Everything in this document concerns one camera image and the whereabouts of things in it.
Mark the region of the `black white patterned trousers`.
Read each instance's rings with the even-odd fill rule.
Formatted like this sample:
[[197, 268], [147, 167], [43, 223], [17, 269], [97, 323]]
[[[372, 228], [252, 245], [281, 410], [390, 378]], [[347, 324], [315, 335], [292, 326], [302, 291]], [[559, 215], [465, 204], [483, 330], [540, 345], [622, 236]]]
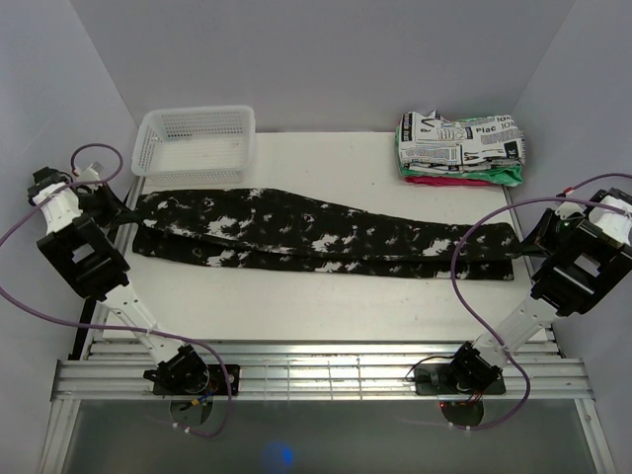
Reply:
[[135, 254], [201, 267], [372, 277], [511, 280], [507, 223], [415, 221], [252, 188], [142, 196]]

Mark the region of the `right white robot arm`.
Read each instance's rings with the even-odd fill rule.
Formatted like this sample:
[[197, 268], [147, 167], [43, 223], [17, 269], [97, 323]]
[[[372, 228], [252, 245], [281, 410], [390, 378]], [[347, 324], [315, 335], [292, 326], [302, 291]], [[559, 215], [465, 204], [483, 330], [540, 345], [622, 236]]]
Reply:
[[631, 196], [610, 189], [588, 201], [562, 197], [524, 243], [543, 258], [531, 290], [497, 327], [487, 325], [456, 352], [444, 377], [458, 392], [484, 393], [536, 333], [591, 311], [631, 272]]

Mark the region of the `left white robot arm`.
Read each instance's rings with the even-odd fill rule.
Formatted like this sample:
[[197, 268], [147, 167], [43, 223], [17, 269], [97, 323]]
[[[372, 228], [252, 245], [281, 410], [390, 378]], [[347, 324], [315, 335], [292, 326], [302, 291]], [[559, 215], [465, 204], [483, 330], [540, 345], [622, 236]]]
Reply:
[[155, 363], [143, 377], [171, 394], [199, 394], [210, 374], [189, 344], [164, 337], [128, 278], [130, 266], [108, 237], [128, 215], [127, 207], [89, 168], [76, 187], [65, 172], [44, 167], [34, 173], [28, 199], [38, 206], [46, 234], [38, 248], [79, 296], [102, 304], [130, 329]]

